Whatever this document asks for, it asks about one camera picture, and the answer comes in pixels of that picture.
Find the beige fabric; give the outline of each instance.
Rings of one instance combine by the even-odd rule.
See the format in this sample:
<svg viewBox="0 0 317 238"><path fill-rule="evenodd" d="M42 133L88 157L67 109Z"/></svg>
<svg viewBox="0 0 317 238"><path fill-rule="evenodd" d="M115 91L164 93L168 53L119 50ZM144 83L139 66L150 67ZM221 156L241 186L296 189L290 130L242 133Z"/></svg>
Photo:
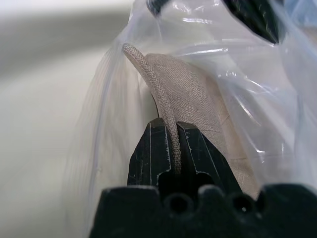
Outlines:
<svg viewBox="0 0 317 238"><path fill-rule="evenodd" d="M168 55L144 57L130 44L122 48L139 71L171 134L175 172L180 172L180 146L176 122L192 123L225 156L244 192L256 196L249 161L240 145L217 84L201 70Z"/></svg>
<svg viewBox="0 0 317 238"><path fill-rule="evenodd" d="M303 32L307 35L310 41L317 46L317 28L315 27L307 27L302 28Z"/></svg>

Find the black object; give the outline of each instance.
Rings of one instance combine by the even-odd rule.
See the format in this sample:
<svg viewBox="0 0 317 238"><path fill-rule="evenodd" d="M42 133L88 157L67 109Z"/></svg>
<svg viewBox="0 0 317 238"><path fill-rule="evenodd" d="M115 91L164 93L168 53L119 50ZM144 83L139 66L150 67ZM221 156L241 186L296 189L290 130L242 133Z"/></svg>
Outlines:
<svg viewBox="0 0 317 238"><path fill-rule="evenodd" d="M264 39L278 43L275 15L267 0L223 0L231 13Z"/></svg>
<svg viewBox="0 0 317 238"><path fill-rule="evenodd" d="M128 186L102 192L90 238L298 238L317 234L317 197L302 185L243 194L221 153L177 124L181 175L162 119L150 122L130 161Z"/></svg>
<svg viewBox="0 0 317 238"><path fill-rule="evenodd" d="M160 14L161 9L169 2L169 0L148 0L148 9L154 16Z"/></svg>

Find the screw hole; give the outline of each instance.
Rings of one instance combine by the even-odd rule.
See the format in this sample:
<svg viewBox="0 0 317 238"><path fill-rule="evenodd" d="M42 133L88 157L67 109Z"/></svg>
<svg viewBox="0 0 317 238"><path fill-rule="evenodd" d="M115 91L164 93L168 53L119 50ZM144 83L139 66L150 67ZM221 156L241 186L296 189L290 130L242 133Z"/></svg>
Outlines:
<svg viewBox="0 0 317 238"><path fill-rule="evenodd" d="M175 215L183 215L194 210L193 200L184 193L174 193L164 201L165 207Z"/></svg>
<svg viewBox="0 0 317 238"><path fill-rule="evenodd" d="M187 201L182 197L174 197L170 201L170 208L177 214L181 214L187 211Z"/></svg>
<svg viewBox="0 0 317 238"><path fill-rule="evenodd" d="M244 196L235 197L233 206L239 213L243 214L250 213L253 209L251 201Z"/></svg>

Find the clear plastic bag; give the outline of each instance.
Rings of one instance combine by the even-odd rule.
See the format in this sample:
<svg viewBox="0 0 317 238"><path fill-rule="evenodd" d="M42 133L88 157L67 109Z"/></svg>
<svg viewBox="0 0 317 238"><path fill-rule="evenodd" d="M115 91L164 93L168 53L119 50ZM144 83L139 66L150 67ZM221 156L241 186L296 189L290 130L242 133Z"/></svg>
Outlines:
<svg viewBox="0 0 317 238"><path fill-rule="evenodd" d="M294 134L296 177L317 185L317 25L315 0L286 0L284 6L271 0L280 19L278 47L286 75L296 90L297 124Z"/></svg>
<svg viewBox="0 0 317 238"><path fill-rule="evenodd" d="M68 237L87 237L102 189L126 185L135 146L158 116L149 89L121 51L126 42L143 54L176 56L216 79L260 185L317 184L316 127L307 136L315 117L303 116L312 106L306 100L315 95L300 97L301 88L289 78L290 64L281 53L285 42L259 38L220 0L171 0L159 18L137 0L127 27L97 68L78 123L65 171ZM297 70L313 79L315 69ZM309 88L307 83L301 87Z"/></svg>

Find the gray surface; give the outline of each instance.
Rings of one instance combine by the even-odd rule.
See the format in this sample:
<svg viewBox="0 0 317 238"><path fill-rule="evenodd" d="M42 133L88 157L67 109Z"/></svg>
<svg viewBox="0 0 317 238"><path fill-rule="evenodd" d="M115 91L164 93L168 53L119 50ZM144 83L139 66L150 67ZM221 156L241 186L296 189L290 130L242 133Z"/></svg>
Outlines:
<svg viewBox="0 0 317 238"><path fill-rule="evenodd" d="M129 8L0 21L0 237L61 238L69 144Z"/></svg>

